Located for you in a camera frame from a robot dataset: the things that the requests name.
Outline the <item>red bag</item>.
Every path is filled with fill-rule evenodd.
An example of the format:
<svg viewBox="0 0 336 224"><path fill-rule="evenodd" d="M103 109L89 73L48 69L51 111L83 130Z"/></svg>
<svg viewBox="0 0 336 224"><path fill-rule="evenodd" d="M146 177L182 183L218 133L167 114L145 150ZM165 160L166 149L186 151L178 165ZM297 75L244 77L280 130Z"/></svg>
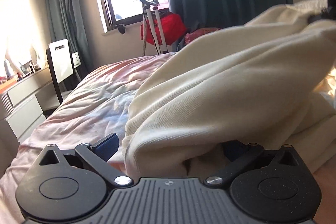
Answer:
<svg viewBox="0 0 336 224"><path fill-rule="evenodd" d="M178 14L172 12L164 12L160 14L161 25L163 29L163 34L165 36L165 42L168 46L171 46L175 41L177 41L181 36L185 35L187 28L181 17ZM155 33L157 34L159 45L162 44L161 35L159 33L157 20L155 15L153 16ZM143 39L143 23L141 24L141 39ZM153 35L151 34L149 21L146 20L146 42L154 45Z"/></svg>

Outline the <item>pile of colourful clothes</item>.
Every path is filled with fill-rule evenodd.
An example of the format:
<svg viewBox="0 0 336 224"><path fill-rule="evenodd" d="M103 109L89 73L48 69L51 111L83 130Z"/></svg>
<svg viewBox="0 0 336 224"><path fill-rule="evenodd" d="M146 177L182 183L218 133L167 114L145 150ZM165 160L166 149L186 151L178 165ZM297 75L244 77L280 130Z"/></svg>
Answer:
<svg viewBox="0 0 336 224"><path fill-rule="evenodd" d="M187 44L190 44L195 39L197 39L197 38L199 38L203 35L210 34L212 32L218 31L218 30L220 30L220 28L208 27L208 28L200 28L200 29L195 30L191 33L185 34L185 36L183 37L183 39L179 42L179 44L177 46L177 51L181 50L183 47L187 46Z"/></svg>

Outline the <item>cream white sweatshirt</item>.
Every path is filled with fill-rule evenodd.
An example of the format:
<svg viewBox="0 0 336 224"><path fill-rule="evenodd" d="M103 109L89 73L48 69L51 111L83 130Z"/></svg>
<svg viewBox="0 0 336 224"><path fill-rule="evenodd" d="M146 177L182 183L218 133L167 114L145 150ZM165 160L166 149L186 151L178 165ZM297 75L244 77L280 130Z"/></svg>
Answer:
<svg viewBox="0 0 336 224"><path fill-rule="evenodd" d="M274 6L201 36L138 89L122 141L126 174L207 177L221 144L292 145L311 171L335 156L335 109L315 92L335 63L335 21Z"/></svg>

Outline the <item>black and white chair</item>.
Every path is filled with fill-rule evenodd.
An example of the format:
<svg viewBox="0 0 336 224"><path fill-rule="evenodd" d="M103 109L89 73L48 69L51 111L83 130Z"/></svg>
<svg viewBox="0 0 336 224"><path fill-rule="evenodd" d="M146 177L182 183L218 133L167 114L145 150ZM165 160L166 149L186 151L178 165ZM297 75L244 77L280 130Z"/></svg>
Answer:
<svg viewBox="0 0 336 224"><path fill-rule="evenodd" d="M43 115L48 118L72 92L71 90L61 91L60 84L75 75L75 65L67 39L50 43L46 49L46 56L55 91L55 94L49 96L42 106Z"/></svg>

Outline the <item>teal left curtain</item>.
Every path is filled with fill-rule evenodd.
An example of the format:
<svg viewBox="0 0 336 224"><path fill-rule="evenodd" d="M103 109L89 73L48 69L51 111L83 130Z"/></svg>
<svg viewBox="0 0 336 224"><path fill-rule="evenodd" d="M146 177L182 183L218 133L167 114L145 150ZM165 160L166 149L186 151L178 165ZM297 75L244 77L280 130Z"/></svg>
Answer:
<svg viewBox="0 0 336 224"><path fill-rule="evenodd" d="M79 76L93 70L93 63L79 0L46 0L51 41L67 39L70 51L80 58Z"/></svg>

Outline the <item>white garment steamer stand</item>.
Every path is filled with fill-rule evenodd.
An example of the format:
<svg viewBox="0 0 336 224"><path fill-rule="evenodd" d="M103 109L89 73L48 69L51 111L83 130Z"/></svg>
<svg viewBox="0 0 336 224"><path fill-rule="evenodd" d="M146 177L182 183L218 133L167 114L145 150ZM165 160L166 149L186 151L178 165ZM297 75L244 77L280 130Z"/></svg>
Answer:
<svg viewBox="0 0 336 224"><path fill-rule="evenodd" d="M158 0L139 0L142 3L142 55L146 54L147 28L149 27L151 37L154 41L155 50L158 55L169 53L165 34L163 32L161 17L159 14Z"/></svg>

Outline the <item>white vanity dresser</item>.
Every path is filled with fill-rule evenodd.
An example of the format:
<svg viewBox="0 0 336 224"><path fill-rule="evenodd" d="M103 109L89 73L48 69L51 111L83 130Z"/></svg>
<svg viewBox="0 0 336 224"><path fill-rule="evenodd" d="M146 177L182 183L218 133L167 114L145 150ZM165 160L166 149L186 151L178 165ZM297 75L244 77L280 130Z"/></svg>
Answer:
<svg viewBox="0 0 336 224"><path fill-rule="evenodd" d="M1 93L1 137L22 143L45 121L37 93L50 83L45 67Z"/></svg>

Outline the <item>wavy white vanity mirror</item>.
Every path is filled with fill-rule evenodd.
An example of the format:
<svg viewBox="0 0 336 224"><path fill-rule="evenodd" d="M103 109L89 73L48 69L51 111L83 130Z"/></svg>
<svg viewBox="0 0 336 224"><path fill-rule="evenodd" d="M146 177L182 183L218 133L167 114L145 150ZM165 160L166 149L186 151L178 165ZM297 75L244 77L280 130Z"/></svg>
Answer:
<svg viewBox="0 0 336 224"><path fill-rule="evenodd" d="M26 76L32 73L31 66L37 60L37 53L34 47L12 47L8 48L6 56L9 59L13 70L20 73L22 76Z"/></svg>

